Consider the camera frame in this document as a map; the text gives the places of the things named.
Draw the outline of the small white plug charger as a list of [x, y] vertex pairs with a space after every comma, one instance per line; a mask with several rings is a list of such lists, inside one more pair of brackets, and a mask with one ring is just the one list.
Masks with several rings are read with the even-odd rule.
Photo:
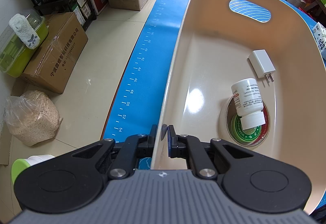
[[252, 51], [248, 59], [259, 79], [264, 78], [267, 83], [274, 82], [272, 74], [276, 71], [276, 69], [269, 55], [264, 49]]

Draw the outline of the green ointment tin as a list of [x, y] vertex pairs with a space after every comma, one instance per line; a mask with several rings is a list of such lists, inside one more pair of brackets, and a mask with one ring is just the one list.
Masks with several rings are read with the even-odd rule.
[[243, 130], [240, 119], [241, 118], [237, 114], [232, 117], [229, 127], [231, 135], [239, 143], [253, 143], [260, 136], [262, 126]]

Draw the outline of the floor cardboard box chinese text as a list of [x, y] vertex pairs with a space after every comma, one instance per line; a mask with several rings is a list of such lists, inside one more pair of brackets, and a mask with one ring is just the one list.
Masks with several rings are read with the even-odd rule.
[[45, 16], [48, 36], [20, 75], [26, 82], [62, 94], [88, 37], [75, 13]]

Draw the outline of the white tissue box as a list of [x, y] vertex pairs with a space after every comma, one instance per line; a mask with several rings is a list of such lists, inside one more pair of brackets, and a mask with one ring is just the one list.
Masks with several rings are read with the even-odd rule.
[[326, 60], [326, 28], [318, 22], [313, 27], [312, 33], [322, 58]]

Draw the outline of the white rolled towel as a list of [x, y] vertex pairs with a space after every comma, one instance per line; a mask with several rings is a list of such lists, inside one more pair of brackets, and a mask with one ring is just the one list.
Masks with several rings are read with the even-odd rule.
[[9, 26], [27, 48], [34, 50], [40, 44], [40, 37], [24, 15], [15, 14], [9, 20]]

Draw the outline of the beige plastic storage bin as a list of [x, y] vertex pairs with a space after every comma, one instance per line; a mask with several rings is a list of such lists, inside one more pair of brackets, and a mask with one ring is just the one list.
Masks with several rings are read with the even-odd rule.
[[[248, 59], [264, 49], [276, 71], [259, 79]], [[270, 115], [268, 137], [247, 148], [303, 170], [312, 182], [305, 211], [325, 192], [325, 66], [306, 21], [281, 0], [190, 0], [178, 34], [159, 119], [153, 169], [169, 159], [164, 126], [209, 142], [231, 86], [254, 78]]]

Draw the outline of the green plastic container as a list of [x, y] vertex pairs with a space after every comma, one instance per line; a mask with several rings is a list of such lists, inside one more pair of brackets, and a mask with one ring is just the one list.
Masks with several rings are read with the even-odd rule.
[[45, 23], [45, 17], [40, 16], [34, 10], [22, 12], [35, 33], [29, 36], [29, 40], [22, 41], [11, 26], [7, 26], [1, 34], [1, 72], [11, 77], [19, 77], [37, 48], [48, 36], [49, 30]]

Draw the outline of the clear tape roll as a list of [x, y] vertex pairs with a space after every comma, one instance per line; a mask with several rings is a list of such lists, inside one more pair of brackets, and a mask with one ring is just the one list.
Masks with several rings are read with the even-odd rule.
[[230, 133], [230, 123], [232, 117], [237, 114], [235, 103], [233, 98], [229, 98], [223, 105], [220, 115], [219, 115], [219, 121], [218, 121], [218, 133], [219, 135], [228, 141], [231, 141], [233, 143], [237, 143], [240, 146], [247, 147], [247, 148], [255, 148], [258, 147], [262, 142], [268, 137], [269, 130], [270, 130], [270, 115], [268, 108], [266, 107], [266, 104], [264, 104], [263, 113], [265, 116], [265, 124], [262, 125], [262, 130], [260, 133], [260, 136], [253, 142], [253, 143], [239, 143], [234, 139], [234, 137]]

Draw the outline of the blue silicone baking mat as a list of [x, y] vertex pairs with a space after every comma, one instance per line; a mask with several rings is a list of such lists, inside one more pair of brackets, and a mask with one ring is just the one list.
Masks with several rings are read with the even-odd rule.
[[[159, 119], [172, 57], [190, 0], [156, 0], [128, 62], [104, 136], [123, 141], [146, 133]], [[289, 5], [308, 24], [313, 21]]]

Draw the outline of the bag of grain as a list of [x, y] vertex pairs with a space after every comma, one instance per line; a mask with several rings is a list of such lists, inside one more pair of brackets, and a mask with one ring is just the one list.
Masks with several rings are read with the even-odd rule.
[[62, 122], [54, 103], [39, 90], [7, 97], [4, 120], [10, 133], [29, 147], [54, 138]]

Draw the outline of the white green lidded cup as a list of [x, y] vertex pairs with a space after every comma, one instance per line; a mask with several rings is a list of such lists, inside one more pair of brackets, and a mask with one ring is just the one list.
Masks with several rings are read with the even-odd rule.
[[54, 158], [53, 155], [50, 154], [44, 154], [44, 155], [32, 155], [27, 159], [20, 158], [13, 162], [11, 167], [11, 178], [12, 183], [15, 183], [16, 178], [18, 175], [25, 169], [34, 166], [36, 164], [39, 164], [44, 161], [48, 161], [49, 159]]

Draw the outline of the white pill bottle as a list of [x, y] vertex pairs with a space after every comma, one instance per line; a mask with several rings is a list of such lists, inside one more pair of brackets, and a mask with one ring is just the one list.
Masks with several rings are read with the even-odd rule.
[[231, 86], [231, 91], [242, 129], [249, 130], [264, 125], [264, 104], [256, 80], [240, 80]]

